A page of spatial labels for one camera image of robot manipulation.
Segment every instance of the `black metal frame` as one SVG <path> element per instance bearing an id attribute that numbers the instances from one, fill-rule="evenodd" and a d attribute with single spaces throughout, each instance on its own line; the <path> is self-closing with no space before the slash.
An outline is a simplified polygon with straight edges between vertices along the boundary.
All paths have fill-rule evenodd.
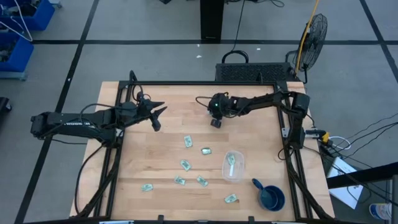
<path id="1" fill-rule="evenodd" d="M 120 81 L 118 85 L 118 93 L 116 95 L 116 102 L 115 105 L 118 105 L 121 103 L 121 98 L 122 98 L 122 93 L 124 89 L 127 89 L 127 94 L 126 94 L 126 101 L 130 101 L 131 99 L 131 92 L 132 92 L 132 86 L 133 85 L 230 85 L 230 86 L 235 86 L 235 85 L 256 85 L 256 86 L 271 86 L 273 87 L 274 91 L 279 91 L 279 90 L 287 90 L 287 83 L 286 82 L 277 82 L 277 83 L 258 83 L 258 82 L 217 82 L 217 81 L 210 81 L 210 82 L 131 82 L 131 81 Z M 287 106 L 290 106 L 290 102 L 286 101 L 285 102 Z M 285 138 L 282 135 L 282 128 L 285 127 L 285 121 L 284 117 L 282 114 L 282 110 L 280 108 L 277 108 L 277 113 L 278 113 L 278 119 L 279 119 L 279 124 L 280 124 L 280 133 L 281 133 L 281 138 L 282 138 L 282 144 L 284 146 L 284 155 L 285 155 L 285 163 L 287 169 L 289 169 L 289 166 L 292 165 L 291 158 L 289 156 L 289 149 L 287 148 Z M 121 158 L 121 150 L 123 148 L 123 136 L 121 136 L 120 139 L 121 143 L 120 146 L 117 147 L 116 154 L 119 156 L 115 156 L 114 159 L 114 164 L 116 163 L 119 165 L 120 158 Z M 102 184 L 105 180 L 105 177 L 107 176 L 107 171 L 110 163 L 110 155 L 111 155 L 112 149 L 107 148 L 105 157 L 104 157 L 104 164 L 101 172 L 101 180 L 100 184 Z M 300 151 L 295 151 L 295 160 L 297 163 L 297 170 L 299 174 L 299 178 L 304 186 L 306 186 L 305 183 L 305 174 L 304 174 L 304 169 L 303 169 L 303 164 L 301 160 L 301 155 Z M 102 204 L 102 197 L 97 201 L 96 206 L 94 208 L 94 213 L 93 217 L 84 217 L 84 218 L 70 218 L 66 220 L 52 220 L 52 221 L 44 221 L 44 222 L 35 222 L 36 224 L 62 224 L 62 223 L 84 223 L 84 224 L 89 224 L 89 223 L 98 223 L 99 221 L 111 221 L 111 213 L 112 213 L 112 207 L 113 207 L 113 202 L 114 202 L 114 194 L 116 191 L 116 182 L 118 179 L 118 167 L 116 169 L 116 175 L 114 175 L 112 181 L 110 182 L 110 188 L 109 188 L 109 197 L 108 197 L 108 202 L 107 202 L 107 207 L 106 207 L 106 214 L 105 216 L 100 216 L 100 210 L 101 210 L 101 204 Z M 297 197 L 297 191 L 296 191 L 296 183 L 293 180 L 293 178 L 288 175 L 289 177 L 289 187 L 290 187 L 290 194 L 292 197 L 292 203 L 293 203 L 293 209 L 294 209 L 294 217 L 296 222 L 305 222 L 305 223 L 348 223 L 348 222 L 341 222 L 337 220 L 319 220 L 319 219 L 313 219 L 312 217 L 312 209 L 310 204 L 308 203 L 307 199 L 304 197 L 304 205 L 305 205 L 305 211 L 306 211 L 306 218 L 301 217 L 300 214 L 300 206 L 299 206 L 299 200 Z M 35 186 L 28 186 L 27 191 L 32 190 L 31 188 L 34 188 Z M 254 217 L 248 217 L 248 221 L 241 221 L 241 222 L 222 222 L 222 221 L 198 221 L 198 220 L 193 220 L 193 221 L 164 221 L 164 216 L 159 215 L 158 220 L 134 220 L 134 223 L 178 223 L 178 224 L 191 224 L 191 223 L 200 223 L 200 222 L 207 222 L 207 223 L 214 223 L 214 224 L 226 224 L 226 223 L 233 223 L 233 224 L 265 224 L 265 223 L 272 223 L 272 222 L 257 222 L 254 220 Z"/>

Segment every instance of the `clear plastic container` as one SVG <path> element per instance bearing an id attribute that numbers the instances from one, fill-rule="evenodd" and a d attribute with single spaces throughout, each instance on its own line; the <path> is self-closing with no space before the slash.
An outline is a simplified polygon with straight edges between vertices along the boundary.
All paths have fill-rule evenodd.
<path id="1" fill-rule="evenodd" d="M 238 151 L 228 151 L 225 154 L 223 168 L 221 171 L 224 180 L 239 182 L 244 174 L 244 156 Z"/>

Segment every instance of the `electric fan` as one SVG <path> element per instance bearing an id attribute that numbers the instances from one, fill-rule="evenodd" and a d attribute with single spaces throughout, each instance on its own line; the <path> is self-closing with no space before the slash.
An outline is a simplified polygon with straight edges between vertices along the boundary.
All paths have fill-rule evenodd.
<path id="1" fill-rule="evenodd" d="M 308 31 L 304 30 L 301 37 L 300 45 L 297 50 L 287 52 L 285 62 L 288 61 L 289 55 L 294 54 L 293 63 L 295 63 L 294 75 L 300 70 L 305 74 L 305 82 L 307 83 L 307 70 L 312 68 L 317 61 L 318 56 L 325 41 L 328 29 L 328 20 L 322 14 L 313 16 Z"/>

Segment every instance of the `cup handle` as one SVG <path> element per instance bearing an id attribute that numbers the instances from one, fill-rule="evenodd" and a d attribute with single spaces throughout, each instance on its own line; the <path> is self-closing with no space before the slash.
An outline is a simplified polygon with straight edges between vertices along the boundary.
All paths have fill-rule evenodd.
<path id="1" fill-rule="evenodd" d="M 264 187 L 262 186 L 262 184 L 255 178 L 251 179 L 251 181 L 253 182 L 254 186 L 256 186 L 259 190 L 263 190 Z"/>

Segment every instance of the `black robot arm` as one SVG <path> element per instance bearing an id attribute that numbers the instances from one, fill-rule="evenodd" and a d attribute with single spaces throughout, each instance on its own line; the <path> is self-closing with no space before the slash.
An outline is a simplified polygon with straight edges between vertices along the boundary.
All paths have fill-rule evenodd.
<path id="1" fill-rule="evenodd" d="M 106 147 L 112 147 L 116 142 L 116 130 L 124 129 L 147 119 L 152 121 L 152 127 L 158 131 L 161 127 L 158 117 L 166 107 L 151 112 L 164 102 L 152 102 L 145 99 L 140 92 L 137 94 L 137 104 L 122 103 L 95 113 L 52 113 L 45 112 L 31 117 L 30 132 L 43 139 L 55 134 L 78 136 L 97 139 Z"/>
<path id="2" fill-rule="evenodd" d="M 293 98 L 293 102 L 292 107 L 288 108 L 283 102 L 290 97 Z M 290 127 L 289 135 L 287 136 L 288 145 L 294 149 L 301 149 L 305 138 L 302 123 L 307 115 L 309 104 L 309 96 L 293 91 L 279 91 L 254 98 L 229 97 L 228 93 L 217 93 L 211 98 L 208 111 L 214 118 L 211 121 L 211 125 L 220 128 L 223 117 L 243 116 L 252 110 L 276 106 L 293 118 L 292 127 Z"/>

